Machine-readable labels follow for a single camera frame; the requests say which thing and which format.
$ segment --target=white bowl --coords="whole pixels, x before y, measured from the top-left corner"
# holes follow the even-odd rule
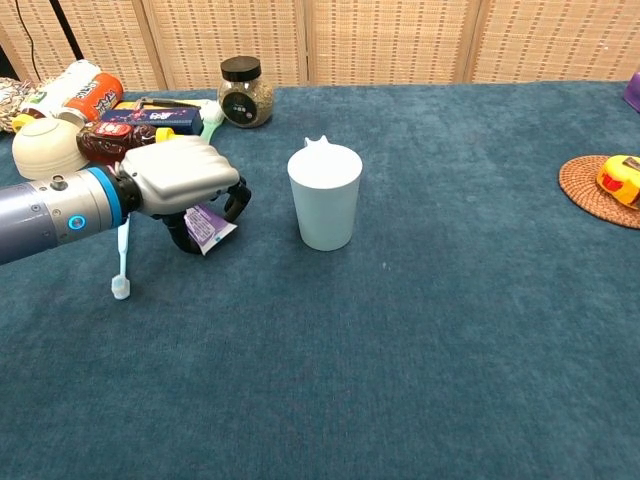
[[[89,162],[76,143],[80,128],[59,118],[38,118],[16,133],[13,161],[29,180],[44,180],[56,173],[82,169]]]

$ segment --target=purple object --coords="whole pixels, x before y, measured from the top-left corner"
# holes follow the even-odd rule
[[[198,243],[203,255],[236,229],[236,225],[227,222],[202,204],[189,208],[184,220],[191,238]]]
[[[629,85],[624,89],[623,98],[636,111],[640,112],[640,72],[636,72],[631,77]]]

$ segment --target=glass jar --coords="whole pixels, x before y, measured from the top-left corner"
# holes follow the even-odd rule
[[[266,122],[273,112],[274,88],[262,76],[260,60],[239,56],[220,64],[223,82],[218,103],[224,116],[241,128],[253,128]]]

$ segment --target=black cable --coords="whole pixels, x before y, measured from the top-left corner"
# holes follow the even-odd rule
[[[84,55],[82,55],[82,50],[80,50],[80,45],[78,45],[78,41],[76,40],[76,36],[73,34],[73,29],[71,25],[69,25],[69,21],[64,14],[64,10],[62,10],[62,6],[58,0],[49,0],[51,4],[51,8],[53,8],[53,12],[56,14],[58,18],[58,22],[62,27],[62,31],[64,32],[65,37],[67,37],[67,42],[69,42],[69,46],[71,50],[73,50],[73,54],[76,56],[76,60],[82,60]]]
[[[22,13],[20,12],[20,5],[18,4],[18,0],[16,0],[16,10],[18,11],[18,18],[20,19],[20,23],[22,24],[22,28],[29,37],[29,42],[31,43],[31,63],[33,64],[33,69],[36,71],[36,76],[38,77],[38,81],[41,82],[40,73],[38,73],[38,67],[36,67],[36,57],[35,57],[35,45],[33,43],[33,38],[31,38],[31,34],[29,30],[27,30],[27,26],[24,24],[24,20],[22,19]]]

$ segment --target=orange label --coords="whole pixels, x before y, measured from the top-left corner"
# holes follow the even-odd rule
[[[100,73],[76,93],[65,107],[76,109],[89,122],[95,122],[122,99],[123,93],[122,83],[116,77]]]

